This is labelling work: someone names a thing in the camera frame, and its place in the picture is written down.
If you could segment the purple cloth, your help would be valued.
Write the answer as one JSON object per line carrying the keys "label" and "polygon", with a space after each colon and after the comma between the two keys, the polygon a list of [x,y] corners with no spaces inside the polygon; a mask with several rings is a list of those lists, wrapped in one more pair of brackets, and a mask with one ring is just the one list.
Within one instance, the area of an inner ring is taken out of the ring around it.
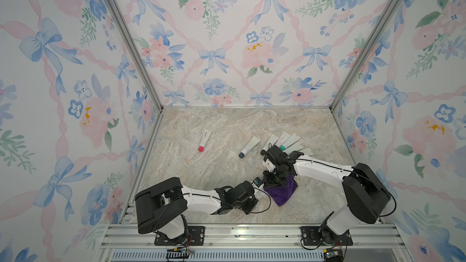
{"label": "purple cloth", "polygon": [[298,188],[298,184],[293,175],[286,177],[284,185],[272,186],[264,181],[264,191],[271,196],[275,204],[282,207],[287,203]]}

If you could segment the white tube front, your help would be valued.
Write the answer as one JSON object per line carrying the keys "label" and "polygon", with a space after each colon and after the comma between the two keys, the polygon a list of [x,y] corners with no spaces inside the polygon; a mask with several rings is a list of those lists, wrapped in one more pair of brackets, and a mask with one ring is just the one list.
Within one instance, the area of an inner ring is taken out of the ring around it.
{"label": "white tube front", "polygon": [[302,149],[302,150],[300,150],[300,152],[305,154],[305,155],[308,155],[308,156],[313,156],[314,155],[313,151],[310,148]]}

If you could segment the white tube black cap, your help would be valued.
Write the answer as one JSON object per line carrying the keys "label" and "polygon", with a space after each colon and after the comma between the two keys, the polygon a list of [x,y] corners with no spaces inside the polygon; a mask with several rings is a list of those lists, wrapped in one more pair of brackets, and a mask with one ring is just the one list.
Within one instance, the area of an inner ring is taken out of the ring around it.
{"label": "white tube black cap", "polygon": [[265,155],[266,152],[268,151],[268,149],[273,146],[277,141],[278,141],[279,137],[275,136],[275,135],[271,135],[267,142],[265,143],[265,145],[263,146],[262,150],[260,151],[261,155]]}

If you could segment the white toothpaste tube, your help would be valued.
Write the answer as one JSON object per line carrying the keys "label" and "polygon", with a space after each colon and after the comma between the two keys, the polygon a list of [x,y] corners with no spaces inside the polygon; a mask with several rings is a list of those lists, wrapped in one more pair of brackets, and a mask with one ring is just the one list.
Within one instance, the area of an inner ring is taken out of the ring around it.
{"label": "white toothpaste tube", "polygon": [[292,146],[293,144],[297,143],[298,140],[300,139],[300,137],[298,135],[296,135],[295,133],[292,134],[286,141],[284,141],[281,145],[280,145],[280,149],[282,151],[284,151],[285,149],[289,148],[290,146]]}

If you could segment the white tube pink cap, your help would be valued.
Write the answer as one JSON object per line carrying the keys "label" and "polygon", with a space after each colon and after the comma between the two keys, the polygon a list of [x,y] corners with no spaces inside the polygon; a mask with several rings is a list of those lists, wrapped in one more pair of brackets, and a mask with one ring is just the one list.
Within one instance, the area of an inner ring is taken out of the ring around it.
{"label": "white tube pink cap", "polygon": [[288,133],[286,133],[286,132],[283,132],[283,133],[281,134],[281,136],[279,137],[279,139],[275,142],[275,145],[276,145],[277,147],[280,147],[280,146],[282,146],[283,143],[284,143],[285,141],[287,141],[289,138],[290,138],[290,134],[288,134]]}
{"label": "white tube pink cap", "polygon": [[205,130],[201,136],[201,141],[198,147],[199,152],[203,152],[206,148],[207,142],[211,136],[212,131],[211,130]]}

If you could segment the white tube dark cap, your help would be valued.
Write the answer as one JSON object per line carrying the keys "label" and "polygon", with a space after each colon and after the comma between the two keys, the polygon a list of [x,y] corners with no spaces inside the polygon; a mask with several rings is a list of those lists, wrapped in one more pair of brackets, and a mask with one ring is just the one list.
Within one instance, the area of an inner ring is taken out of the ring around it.
{"label": "white tube dark cap", "polygon": [[266,192],[263,190],[263,186],[257,188],[257,190],[258,190],[259,192],[261,192],[262,194],[266,194]]}

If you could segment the white tube grey cap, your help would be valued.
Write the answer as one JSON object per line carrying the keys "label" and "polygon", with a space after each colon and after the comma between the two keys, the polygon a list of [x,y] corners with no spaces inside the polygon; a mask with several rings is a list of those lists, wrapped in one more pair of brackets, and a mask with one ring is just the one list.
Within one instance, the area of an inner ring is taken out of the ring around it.
{"label": "white tube grey cap", "polygon": [[293,151],[300,151],[302,149],[303,149],[303,146],[299,142],[296,142],[290,147],[286,148],[285,153],[290,154]]}

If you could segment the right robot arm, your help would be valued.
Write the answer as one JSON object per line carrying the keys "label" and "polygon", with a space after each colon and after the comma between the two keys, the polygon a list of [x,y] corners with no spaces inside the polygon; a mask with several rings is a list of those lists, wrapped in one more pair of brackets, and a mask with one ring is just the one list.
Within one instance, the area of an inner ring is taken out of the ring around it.
{"label": "right robot arm", "polygon": [[318,160],[300,151],[285,153],[273,145],[262,150],[263,176],[266,186],[277,188],[285,186],[289,176],[310,177],[337,189],[346,198],[346,205],[327,216],[320,226],[324,236],[339,237],[360,223],[374,224],[394,195],[366,164],[344,166]]}

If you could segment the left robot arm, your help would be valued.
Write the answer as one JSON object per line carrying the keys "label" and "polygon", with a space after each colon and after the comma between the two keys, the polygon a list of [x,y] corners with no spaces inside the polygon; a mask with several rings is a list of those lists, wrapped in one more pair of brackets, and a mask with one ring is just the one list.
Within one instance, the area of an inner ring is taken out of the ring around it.
{"label": "left robot arm", "polygon": [[237,210],[251,214],[258,203],[256,192],[248,181],[234,188],[196,190],[182,185],[178,177],[169,178],[135,196],[138,233],[158,233],[176,240],[188,235],[186,212],[226,215]]}

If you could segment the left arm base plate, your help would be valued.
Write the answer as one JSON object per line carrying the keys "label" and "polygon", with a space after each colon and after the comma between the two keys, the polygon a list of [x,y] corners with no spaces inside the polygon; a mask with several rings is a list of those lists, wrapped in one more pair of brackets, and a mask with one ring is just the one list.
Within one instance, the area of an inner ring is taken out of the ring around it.
{"label": "left arm base plate", "polygon": [[202,246],[205,241],[204,226],[171,227],[157,230],[155,246]]}

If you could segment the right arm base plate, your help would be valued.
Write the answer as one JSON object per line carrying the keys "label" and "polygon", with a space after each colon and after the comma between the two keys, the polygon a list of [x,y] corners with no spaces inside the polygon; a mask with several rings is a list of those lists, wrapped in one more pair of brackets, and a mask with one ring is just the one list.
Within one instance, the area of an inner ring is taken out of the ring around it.
{"label": "right arm base plate", "polygon": [[302,226],[300,232],[304,246],[335,246],[337,243],[342,246],[353,245],[348,230],[343,235],[337,235],[328,229],[321,229],[320,226]]}

